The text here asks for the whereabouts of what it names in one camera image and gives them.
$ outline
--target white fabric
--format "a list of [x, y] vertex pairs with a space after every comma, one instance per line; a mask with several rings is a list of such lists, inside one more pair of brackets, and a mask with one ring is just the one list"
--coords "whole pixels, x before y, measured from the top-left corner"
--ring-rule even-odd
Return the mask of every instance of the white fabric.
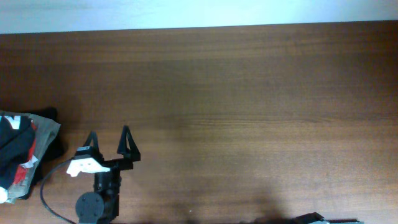
[[8, 190], [0, 187], [0, 203], [6, 202], [8, 198]]
[[21, 125], [21, 116], [14, 116], [14, 118], [12, 116], [4, 116], [4, 118], [6, 118], [8, 122], [10, 122], [10, 125], [14, 130], [19, 129], [19, 126]]

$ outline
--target wooden table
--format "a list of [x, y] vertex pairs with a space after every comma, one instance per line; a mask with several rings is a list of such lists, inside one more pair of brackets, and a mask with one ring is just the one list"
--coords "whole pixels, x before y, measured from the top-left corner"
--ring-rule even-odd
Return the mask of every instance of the wooden table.
[[[0, 105], [59, 110], [74, 155], [106, 159], [127, 124], [142, 161], [122, 173], [115, 223], [258, 217], [398, 222], [398, 22], [0, 35]], [[93, 176], [45, 188], [76, 220]], [[62, 223], [0, 205], [1, 223]]]

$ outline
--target black cable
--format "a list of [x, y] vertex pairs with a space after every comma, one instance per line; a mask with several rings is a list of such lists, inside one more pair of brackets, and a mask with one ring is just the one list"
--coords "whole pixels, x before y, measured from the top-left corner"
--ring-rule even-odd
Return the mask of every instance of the black cable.
[[45, 207], [51, 214], [55, 215], [56, 217], [58, 217], [59, 219], [61, 219], [61, 220], [63, 220], [63, 221], [66, 221], [66, 222], [71, 223], [71, 224], [76, 224], [75, 222], [73, 222], [73, 221], [71, 221], [71, 220], [69, 220], [69, 219], [67, 219], [67, 218], [65, 218], [65, 217], [63, 217], [63, 216], [61, 216], [61, 215], [58, 214], [57, 212], [53, 211], [53, 210], [47, 205], [47, 203], [45, 203], [45, 200], [44, 200], [44, 198], [43, 198], [43, 188], [44, 188], [45, 181], [51, 176], [52, 173], [54, 173], [57, 169], [61, 168], [62, 166], [68, 164], [71, 160], [72, 160], [72, 159], [68, 159], [67, 161], [65, 161], [65, 162], [63, 162], [63, 163], [58, 164], [56, 167], [54, 167], [54, 168], [43, 178], [42, 184], [40, 185], [40, 199], [42, 200], [42, 203], [43, 203], [44, 207]]

